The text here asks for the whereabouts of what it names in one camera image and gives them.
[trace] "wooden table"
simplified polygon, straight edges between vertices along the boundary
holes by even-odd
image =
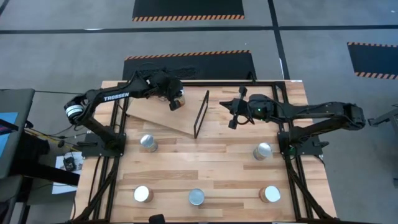
[[[102,87],[116,84],[116,81],[107,81]],[[286,81],[286,87],[291,104],[307,104],[302,82]],[[141,119],[127,118],[127,145],[119,165],[111,222],[147,222],[151,215],[159,213],[163,213],[168,222],[294,221],[285,162],[279,154],[276,138],[278,126],[256,121],[255,126],[247,124],[238,126],[237,130],[229,129],[228,121],[232,116],[219,101],[238,97],[238,87],[201,88],[210,90],[210,102],[198,139]],[[253,93],[272,97],[271,88],[267,86],[249,86],[248,96]],[[112,109],[113,102],[99,105],[95,118],[109,125]],[[311,119],[295,121],[297,126],[309,124],[312,124]],[[147,133],[153,134],[159,143],[155,153],[139,145],[139,139]],[[252,151],[260,142],[271,144],[272,158],[264,161],[253,158]],[[76,214],[88,203],[96,160],[89,158],[84,162],[76,193]],[[302,156],[302,160],[309,191],[326,212],[335,216],[323,164],[313,156]],[[153,201],[134,201],[133,193],[138,185],[154,190]],[[258,198],[259,189],[268,185],[279,188],[282,198],[278,202],[264,203]],[[188,201],[188,193],[194,188],[202,189],[206,195],[199,207]],[[297,191],[304,217],[305,207],[299,189]],[[105,195],[100,218],[104,217],[106,199]]]

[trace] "concrete floor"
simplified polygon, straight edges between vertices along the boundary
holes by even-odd
[[[132,23],[134,0],[10,0],[0,30],[132,27],[271,26],[267,1],[243,0],[243,21]],[[276,0],[280,26],[398,24],[395,0]],[[303,80],[311,104],[358,104],[372,118],[398,103],[395,80],[354,76],[347,42],[398,44],[398,30],[281,31],[290,77]],[[125,34],[0,35],[0,88],[82,93],[103,80],[122,79],[128,55],[248,49],[259,79],[283,79],[273,31],[211,31]],[[62,109],[73,94],[36,93],[29,119],[45,133],[68,126]],[[396,223],[397,140],[389,124],[321,137],[338,217]],[[43,189],[36,195],[48,195]],[[68,220],[73,194],[48,197],[31,208],[28,223]]]

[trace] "tin can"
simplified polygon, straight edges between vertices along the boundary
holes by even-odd
[[[141,146],[144,146],[144,148],[148,149],[150,152],[155,152],[158,148],[155,138],[150,134],[146,134],[142,137],[140,143]]]
[[[253,151],[254,158],[261,161],[266,157],[272,155],[271,146],[268,143],[260,143],[258,147]]]
[[[259,191],[259,198],[263,202],[277,202],[280,200],[279,189],[275,186],[263,187]]]
[[[137,202],[150,202],[154,198],[154,191],[146,186],[138,186],[134,191],[134,200]]]
[[[199,206],[205,201],[205,193],[200,189],[193,189],[189,192],[189,202]]]

